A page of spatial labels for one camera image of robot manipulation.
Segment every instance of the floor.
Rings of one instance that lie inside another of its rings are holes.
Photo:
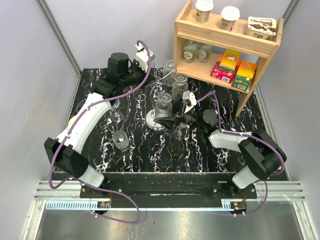
[[[249,211],[258,207],[249,202]],[[267,202],[252,216],[221,216],[222,213],[144,211],[139,224],[123,224],[95,218],[90,212],[45,210],[37,240],[301,240],[290,202]],[[108,216],[134,220],[135,211],[109,211]]]
[[[83,70],[70,118],[81,109],[101,72],[99,68]],[[189,90],[197,99],[215,90],[223,129],[250,132],[265,128],[255,94],[252,94],[240,116],[235,117],[239,92],[196,79],[189,78],[188,82]],[[198,137],[199,130],[196,128],[189,128],[183,140],[174,139],[168,131],[150,130],[145,122],[147,112],[153,108],[150,91],[151,87],[147,87],[120,100],[119,110],[124,113],[124,119],[119,123],[111,121],[109,112],[101,118],[82,151],[93,167],[100,172],[198,173],[238,172],[243,168],[245,160],[240,153],[205,145]],[[197,109],[206,108],[216,108],[213,97],[202,101]],[[117,130],[124,130],[129,136],[130,149],[126,152],[118,150],[112,142],[112,134]],[[64,174],[56,172],[53,177],[58,180]],[[287,180],[287,177],[283,173],[272,180]]]

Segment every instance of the chobani yogurt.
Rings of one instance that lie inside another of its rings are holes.
[[[277,32],[277,21],[273,18],[248,17],[248,30],[246,34],[259,39],[267,39],[275,36]]]

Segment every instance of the cup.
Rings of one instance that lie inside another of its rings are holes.
[[[124,131],[116,131],[112,135],[114,145],[121,151],[127,151],[129,149],[129,139]]]
[[[195,3],[196,21],[198,23],[206,23],[209,19],[210,11],[214,8],[212,0],[198,0]]]
[[[221,11],[221,26],[222,30],[231,31],[236,21],[240,18],[240,11],[235,6],[226,6]]]

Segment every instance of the black table top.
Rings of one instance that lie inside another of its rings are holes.
[[[102,69],[84,69],[73,102],[70,117],[83,106],[92,84],[98,80]],[[215,90],[219,101],[222,128],[229,131],[251,132],[264,129],[263,118],[255,94],[235,117],[240,93],[231,89],[189,78],[189,90],[196,99]],[[84,144],[82,154],[90,165],[100,172],[238,172],[246,162],[243,156],[233,150],[213,148],[199,138],[199,130],[190,127],[182,140],[174,139],[169,131],[155,132],[145,122],[146,114],[152,109],[149,98],[151,88],[120,99],[118,108],[124,119],[112,122],[107,112],[95,126]],[[196,109],[216,108],[213,96],[207,97]],[[115,131],[127,133],[130,148],[118,150],[112,141]],[[62,174],[55,173],[54,179]],[[287,180],[285,173],[274,180]]]

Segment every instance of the yogurt container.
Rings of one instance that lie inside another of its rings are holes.
[[[246,34],[258,39],[267,39],[277,34],[277,21],[273,18],[248,17]]]
[[[196,8],[196,21],[198,23],[208,22],[210,11],[214,8],[214,2],[212,0],[198,0],[195,3]]]
[[[235,6],[226,6],[221,11],[221,26],[223,30],[231,31],[236,21],[240,18],[240,11]]]

